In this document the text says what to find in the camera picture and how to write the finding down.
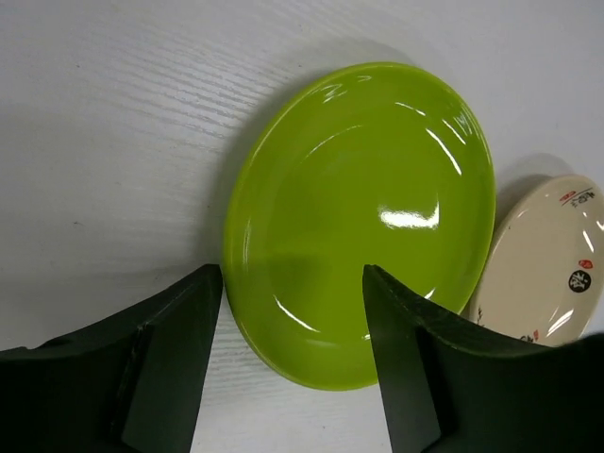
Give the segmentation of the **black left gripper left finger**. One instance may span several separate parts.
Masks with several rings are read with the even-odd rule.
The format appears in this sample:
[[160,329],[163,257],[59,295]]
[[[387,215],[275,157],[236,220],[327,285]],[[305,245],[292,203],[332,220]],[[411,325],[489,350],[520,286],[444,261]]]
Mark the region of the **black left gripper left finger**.
[[108,318],[1,354],[5,452],[187,452],[223,291],[206,264]]

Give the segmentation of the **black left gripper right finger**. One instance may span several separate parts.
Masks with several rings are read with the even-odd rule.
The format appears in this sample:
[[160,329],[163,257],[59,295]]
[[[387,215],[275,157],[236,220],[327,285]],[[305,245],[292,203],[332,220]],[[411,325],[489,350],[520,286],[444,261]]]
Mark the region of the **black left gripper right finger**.
[[557,347],[476,325],[375,265],[362,294],[395,452],[599,452],[603,337]]

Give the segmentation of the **cream plate with small motifs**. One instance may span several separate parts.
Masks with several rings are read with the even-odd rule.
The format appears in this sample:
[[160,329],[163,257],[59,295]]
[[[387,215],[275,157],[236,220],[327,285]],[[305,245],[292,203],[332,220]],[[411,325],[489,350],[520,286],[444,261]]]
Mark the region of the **cream plate with small motifs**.
[[575,341],[603,292],[603,193],[552,177],[501,222],[469,304],[472,322],[528,343]]

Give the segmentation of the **lime green plate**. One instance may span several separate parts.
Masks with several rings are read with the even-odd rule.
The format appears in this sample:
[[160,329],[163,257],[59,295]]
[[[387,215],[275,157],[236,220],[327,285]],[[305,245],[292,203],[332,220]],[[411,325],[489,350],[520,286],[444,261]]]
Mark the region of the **lime green plate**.
[[234,320],[291,382],[371,386],[364,267],[461,312],[488,255],[495,204],[478,120],[440,78],[397,62],[325,75],[270,120],[236,179],[222,262]]

